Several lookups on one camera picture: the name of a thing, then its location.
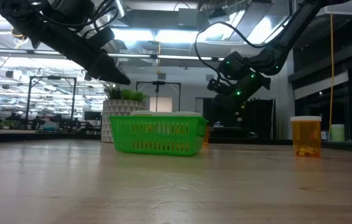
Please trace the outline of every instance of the desk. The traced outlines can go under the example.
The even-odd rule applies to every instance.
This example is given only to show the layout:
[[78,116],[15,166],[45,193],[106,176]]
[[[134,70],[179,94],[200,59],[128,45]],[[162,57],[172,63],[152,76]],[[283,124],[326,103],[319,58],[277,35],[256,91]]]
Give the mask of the desk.
[[99,141],[0,144],[0,223],[352,223],[352,152],[209,145],[194,157]]

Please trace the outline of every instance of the computer monitor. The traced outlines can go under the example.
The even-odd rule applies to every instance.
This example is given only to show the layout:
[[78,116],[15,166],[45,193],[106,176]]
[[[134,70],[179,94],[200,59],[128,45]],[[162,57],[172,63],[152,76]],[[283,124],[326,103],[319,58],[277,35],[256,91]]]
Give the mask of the computer monitor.
[[94,111],[85,111],[84,112],[84,120],[85,121],[100,121],[101,120],[101,112]]

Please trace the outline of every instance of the white lid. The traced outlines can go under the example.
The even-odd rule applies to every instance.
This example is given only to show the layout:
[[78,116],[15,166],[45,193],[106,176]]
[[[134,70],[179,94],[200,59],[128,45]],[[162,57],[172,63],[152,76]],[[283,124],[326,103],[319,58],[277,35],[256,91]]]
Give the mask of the white lid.
[[154,112],[152,113],[153,116],[174,116],[174,113],[170,112]]
[[331,128],[344,128],[345,125],[344,124],[332,124]]
[[188,112],[188,111],[178,111],[176,112],[178,116],[202,116],[200,113]]
[[320,116],[296,116],[291,117],[291,121],[322,121]]
[[132,116],[133,115],[147,115],[147,114],[151,115],[152,112],[151,111],[133,111],[130,113],[130,115],[132,115]]

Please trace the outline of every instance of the black pole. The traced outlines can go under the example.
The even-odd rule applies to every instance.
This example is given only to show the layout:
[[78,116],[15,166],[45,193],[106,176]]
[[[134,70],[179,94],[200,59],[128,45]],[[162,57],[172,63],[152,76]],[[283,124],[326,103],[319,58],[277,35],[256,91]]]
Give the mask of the black pole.
[[31,104],[31,92],[32,92],[32,81],[34,77],[29,79],[29,90],[27,92],[27,104],[26,104],[26,115],[25,115],[25,129],[27,129],[27,121],[29,120],[29,109]]
[[155,93],[156,93],[156,110],[155,112],[158,112],[158,94],[159,94],[159,85],[160,82],[153,82],[154,85],[156,85]]
[[76,95],[76,84],[77,84],[77,79],[76,78],[73,78],[73,79],[74,79],[74,95],[72,98],[72,112],[70,113],[70,120],[71,120],[70,130],[71,131],[73,131],[73,129],[74,129],[75,95]]
[[180,111],[180,102],[181,102],[181,83],[178,83],[178,111]]

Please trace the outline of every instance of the green plastic basket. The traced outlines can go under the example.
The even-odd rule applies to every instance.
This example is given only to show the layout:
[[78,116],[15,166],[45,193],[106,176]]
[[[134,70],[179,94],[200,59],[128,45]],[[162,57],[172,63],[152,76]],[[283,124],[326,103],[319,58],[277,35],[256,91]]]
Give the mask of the green plastic basket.
[[207,120],[199,116],[110,116],[121,152],[193,156],[202,148]]

